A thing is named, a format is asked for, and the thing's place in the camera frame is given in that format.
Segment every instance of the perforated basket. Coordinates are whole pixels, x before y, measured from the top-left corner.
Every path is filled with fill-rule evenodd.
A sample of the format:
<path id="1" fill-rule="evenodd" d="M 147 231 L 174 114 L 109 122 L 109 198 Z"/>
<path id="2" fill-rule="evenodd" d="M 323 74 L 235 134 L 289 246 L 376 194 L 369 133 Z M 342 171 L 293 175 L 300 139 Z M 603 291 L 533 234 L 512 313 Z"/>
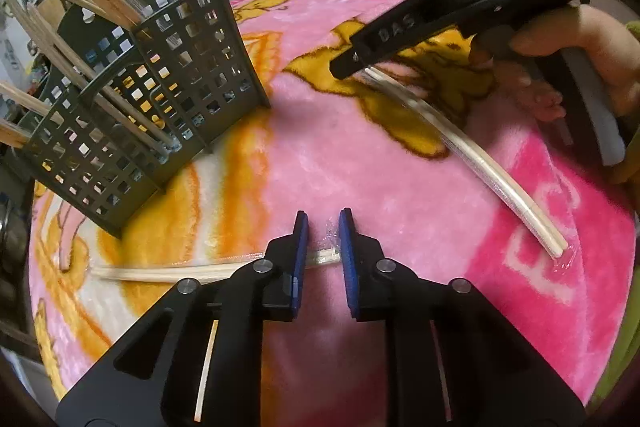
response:
<path id="1" fill-rule="evenodd" d="M 86 28 L 91 36 L 82 39 Z M 98 17 L 85 24 L 72 8 L 58 31 L 100 74 L 79 92 L 53 69 L 41 95 L 52 109 L 44 119 L 23 118 L 33 136 L 15 153 L 35 178 L 113 235 L 198 152 L 257 105 L 268 106 L 228 0 L 168 4 L 133 36 Z M 97 107 L 106 85 L 179 146 L 152 151 Z"/>

